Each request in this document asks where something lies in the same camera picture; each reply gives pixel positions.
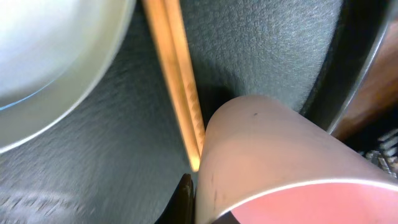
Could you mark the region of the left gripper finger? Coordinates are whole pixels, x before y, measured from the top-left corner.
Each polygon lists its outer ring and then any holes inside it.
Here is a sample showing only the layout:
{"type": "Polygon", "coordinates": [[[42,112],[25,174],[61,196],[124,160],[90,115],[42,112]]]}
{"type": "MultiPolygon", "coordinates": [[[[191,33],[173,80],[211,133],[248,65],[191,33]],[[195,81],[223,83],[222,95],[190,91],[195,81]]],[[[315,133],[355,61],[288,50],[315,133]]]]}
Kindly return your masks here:
{"type": "Polygon", "coordinates": [[[192,224],[194,204],[192,177],[184,174],[155,224],[192,224]]]}

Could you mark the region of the pink plastic cup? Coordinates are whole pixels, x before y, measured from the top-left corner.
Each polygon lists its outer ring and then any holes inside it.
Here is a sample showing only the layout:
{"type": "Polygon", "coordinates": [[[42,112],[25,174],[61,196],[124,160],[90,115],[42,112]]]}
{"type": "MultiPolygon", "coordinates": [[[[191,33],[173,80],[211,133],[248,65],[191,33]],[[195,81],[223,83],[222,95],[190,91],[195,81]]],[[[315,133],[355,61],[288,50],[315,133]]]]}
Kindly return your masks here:
{"type": "Polygon", "coordinates": [[[397,181],[279,102],[228,101],[211,117],[195,221],[396,223],[397,181]]]}

